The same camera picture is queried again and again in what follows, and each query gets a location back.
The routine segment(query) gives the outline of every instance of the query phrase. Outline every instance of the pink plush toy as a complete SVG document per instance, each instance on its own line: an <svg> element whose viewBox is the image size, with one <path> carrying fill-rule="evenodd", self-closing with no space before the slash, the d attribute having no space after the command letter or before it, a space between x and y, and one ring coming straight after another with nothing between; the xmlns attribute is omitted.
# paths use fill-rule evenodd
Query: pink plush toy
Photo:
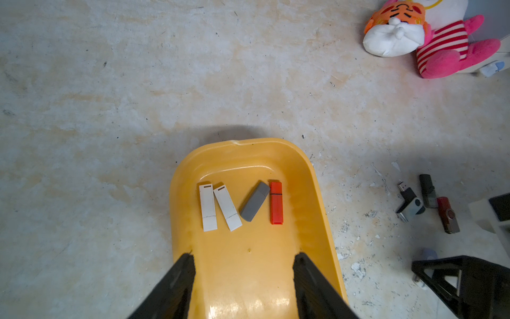
<svg viewBox="0 0 510 319"><path fill-rule="evenodd" d="M483 23L477 15L463 21L468 0L413 0L425 7L425 20L432 31L416 50L418 71L425 79L444 78L478 64L495 54L501 42L497 39L468 43L468 35ZM397 2L389 0L385 5Z"/></svg>

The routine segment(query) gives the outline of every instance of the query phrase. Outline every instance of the stained floor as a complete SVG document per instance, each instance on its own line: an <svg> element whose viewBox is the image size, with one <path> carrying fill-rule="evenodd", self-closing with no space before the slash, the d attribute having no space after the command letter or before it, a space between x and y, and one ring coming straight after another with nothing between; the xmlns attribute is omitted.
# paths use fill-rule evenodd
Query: stained floor
<svg viewBox="0 0 510 319"><path fill-rule="evenodd" d="M128 316L172 265L168 187L207 143L280 137L314 164L360 318L453 318L423 247L510 266L470 202L510 189L510 71L424 80L371 56L370 0L0 4L0 316ZM432 175L437 213L395 216Z"/></svg>

